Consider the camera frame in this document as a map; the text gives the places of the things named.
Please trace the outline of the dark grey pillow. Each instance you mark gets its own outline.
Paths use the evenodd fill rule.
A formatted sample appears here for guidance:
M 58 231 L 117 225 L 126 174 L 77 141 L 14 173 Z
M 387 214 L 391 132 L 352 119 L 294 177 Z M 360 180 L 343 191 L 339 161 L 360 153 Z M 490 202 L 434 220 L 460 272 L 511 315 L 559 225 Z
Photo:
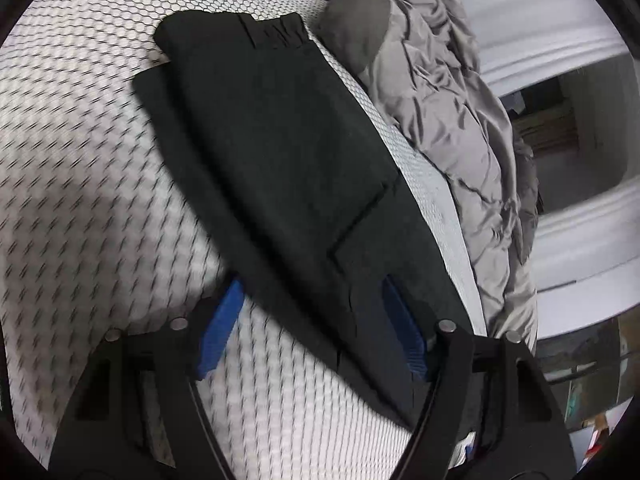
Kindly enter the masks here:
M 330 0 L 317 36 L 337 61 L 359 76 L 375 59 L 390 27 L 390 0 Z

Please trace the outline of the white honeycomb mesh mattress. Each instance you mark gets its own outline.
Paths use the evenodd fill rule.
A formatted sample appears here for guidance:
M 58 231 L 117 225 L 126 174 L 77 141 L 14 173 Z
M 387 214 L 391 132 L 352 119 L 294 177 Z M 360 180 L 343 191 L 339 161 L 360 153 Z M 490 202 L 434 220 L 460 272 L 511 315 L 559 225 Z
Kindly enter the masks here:
M 182 10 L 314 26 L 326 0 L 32 0 L 1 46 L 1 331 L 16 432 L 52 460 L 99 344 L 179 335 L 224 273 L 131 81 Z M 386 479 L 410 436 L 254 300 L 194 386 L 213 438 L 190 479 Z

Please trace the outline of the grey crumpled duvet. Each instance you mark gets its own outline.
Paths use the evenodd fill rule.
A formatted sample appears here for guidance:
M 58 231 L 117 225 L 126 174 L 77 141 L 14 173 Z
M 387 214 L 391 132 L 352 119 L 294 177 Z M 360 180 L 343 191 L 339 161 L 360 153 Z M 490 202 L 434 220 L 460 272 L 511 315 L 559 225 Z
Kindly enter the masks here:
M 516 333 L 535 348 L 534 154 L 480 76 L 462 0 L 390 0 L 381 49 L 352 76 L 386 122 L 446 179 L 489 335 Z

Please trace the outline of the black pants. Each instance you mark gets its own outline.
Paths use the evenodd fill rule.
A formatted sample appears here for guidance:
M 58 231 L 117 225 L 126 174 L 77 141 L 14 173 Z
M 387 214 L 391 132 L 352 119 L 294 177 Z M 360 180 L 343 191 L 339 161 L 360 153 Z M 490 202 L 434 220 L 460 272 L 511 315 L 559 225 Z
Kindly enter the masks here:
M 427 386 L 382 298 L 424 338 L 470 319 L 408 183 L 302 18 L 182 11 L 134 77 L 165 166 L 250 296 L 378 414 L 416 424 Z

